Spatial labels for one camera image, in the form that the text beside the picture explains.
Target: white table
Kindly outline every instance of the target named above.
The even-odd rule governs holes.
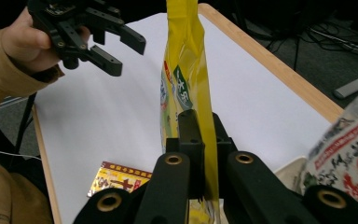
[[[234,40],[245,36],[240,42],[251,48],[245,51],[200,16],[213,111],[238,149],[254,152],[271,170],[305,156],[330,125],[329,119],[340,113],[339,107],[214,9],[202,5],[200,13],[222,22],[220,29],[237,34]],[[74,221],[102,161],[152,171],[161,155],[159,84],[166,14],[129,26],[146,38],[144,56],[114,35],[102,46],[123,62],[122,77],[110,77],[91,63],[81,63],[37,94],[36,131],[56,223]],[[267,58],[255,59],[258,53]],[[282,82],[287,78],[293,83],[290,88],[287,80]]]

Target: black mount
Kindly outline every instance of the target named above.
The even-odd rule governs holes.
[[[86,26],[96,43],[104,44],[105,31],[120,36],[120,41],[143,54],[145,38],[120,19],[119,9],[104,0],[29,0],[28,10],[33,17],[34,27],[46,32],[53,48],[68,69],[78,67],[78,59],[90,61],[107,74],[121,75],[122,63],[109,53],[93,46],[88,49],[76,32]]]
[[[217,137],[219,194],[230,224],[358,223],[358,202],[328,186],[304,196],[287,189],[255,154],[238,151],[213,114]],[[204,146],[196,112],[179,114],[179,137],[167,140],[152,178],[133,193],[104,189],[94,194],[75,224],[176,224],[188,222],[188,199],[204,191]]]

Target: cable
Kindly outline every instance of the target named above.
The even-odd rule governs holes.
[[[24,136],[25,130],[27,129],[28,125],[31,123],[31,121],[29,121],[29,118],[31,115],[32,106],[34,105],[34,99],[36,97],[36,94],[37,92],[28,97],[27,104],[25,106],[24,113],[22,115],[20,128],[17,135],[16,145],[14,146],[15,152],[17,154],[20,154],[22,138]]]
[[[268,45],[265,46],[265,48],[269,51],[273,48],[276,40],[271,40]]]
[[[347,40],[338,38],[338,37],[333,36],[333,35],[328,35],[328,34],[325,34],[325,33],[323,33],[323,32],[319,32],[319,31],[317,31],[317,30],[315,30],[315,29],[313,29],[313,28],[310,28],[310,30],[311,30],[313,33],[316,33],[316,34],[318,34],[318,35],[322,35],[322,36],[327,37],[327,38],[329,38],[329,39],[331,39],[331,40],[338,41],[341,45],[347,47],[348,49],[358,50],[358,46],[355,45],[355,44],[353,44],[353,43],[350,42],[350,41],[347,41]]]
[[[40,158],[38,158],[38,157],[36,157],[36,156],[13,154],[13,153],[7,153],[7,152],[2,152],[2,151],[0,151],[0,153],[1,153],[1,154],[5,154],[5,155],[9,155],[9,156],[29,157],[29,158],[33,158],[33,159],[37,159],[37,160],[42,161]]]
[[[300,38],[296,38],[296,53],[295,53],[295,61],[293,62],[293,70],[297,70],[297,60],[298,60],[298,51],[300,49]]]
[[[30,124],[32,123],[32,121],[34,121],[34,118],[30,117],[30,118],[28,119],[27,124],[25,125],[26,128],[28,128],[28,126],[30,126]]]
[[[281,41],[281,43],[278,45],[278,47],[275,50],[271,49],[271,53],[276,53],[281,48],[281,45],[286,41],[287,39],[284,39]]]
[[[346,38],[349,38],[349,37],[356,37],[356,38],[358,38],[358,32],[356,32],[356,31],[354,31],[354,30],[352,30],[352,29],[350,29],[350,28],[348,28],[348,27],[344,27],[344,26],[342,26],[342,25],[338,25],[338,24],[336,24],[336,23],[333,23],[333,22],[331,22],[331,21],[325,21],[324,23],[326,23],[326,24],[330,24],[330,25],[332,25],[332,26],[335,26],[336,27],[336,29],[342,29],[342,30],[344,30],[344,31],[346,31],[346,32],[349,32],[349,33],[352,33],[353,35],[347,35],[347,36],[342,36],[342,37],[346,37]]]

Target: yellow package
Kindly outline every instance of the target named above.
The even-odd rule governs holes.
[[[184,110],[194,109],[205,144],[206,190],[204,196],[207,201],[212,202],[214,216],[218,219],[216,136],[206,67],[204,30],[198,15],[198,1],[167,0],[167,14],[168,43],[160,85],[163,152],[165,152],[166,138],[178,136],[178,114]]]

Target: small yellow box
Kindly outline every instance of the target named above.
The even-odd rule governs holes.
[[[89,189],[88,197],[108,188],[124,189],[129,193],[150,180],[152,174],[128,166],[103,161]]]

